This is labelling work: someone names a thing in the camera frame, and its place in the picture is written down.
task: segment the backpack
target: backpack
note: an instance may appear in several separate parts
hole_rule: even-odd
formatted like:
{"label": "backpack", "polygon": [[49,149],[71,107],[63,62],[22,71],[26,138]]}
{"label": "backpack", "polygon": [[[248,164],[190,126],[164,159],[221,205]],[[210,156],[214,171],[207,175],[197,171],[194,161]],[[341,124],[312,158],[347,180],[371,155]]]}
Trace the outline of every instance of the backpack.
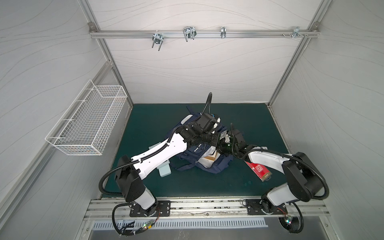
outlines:
{"label": "backpack", "polygon": [[[184,121],[183,123],[181,123],[184,120],[183,119],[178,124],[176,124],[175,127],[177,127],[179,125],[193,122],[197,117],[200,116],[200,113],[194,112],[190,106],[187,106],[187,109],[192,116],[187,121]],[[226,130],[227,130],[227,128],[222,126],[217,131],[223,132]],[[172,132],[172,130],[170,130],[167,133],[165,139],[169,138],[171,132]],[[196,167],[198,167],[198,168],[200,168],[206,172],[211,172],[214,174],[220,173],[221,171],[223,171],[224,169],[226,169],[228,167],[228,163],[233,160],[233,156],[232,155],[225,156],[224,154],[221,154],[219,156],[219,158],[213,162],[213,164],[210,168],[206,168],[201,163],[199,163],[198,160],[204,155],[204,153],[210,147],[211,147],[210,145],[205,144],[205,143],[203,143],[199,146],[192,146],[192,147],[188,148],[187,150],[185,150],[184,152],[175,155],[175,156],[179,157],[181,160],[188,161],[190,164],[187,164],[185,166],[178,167],[178,168],[172,162],[169,165],[178,171],[184,171],[184,170],[191,169],[191,168],[196,166]]]}

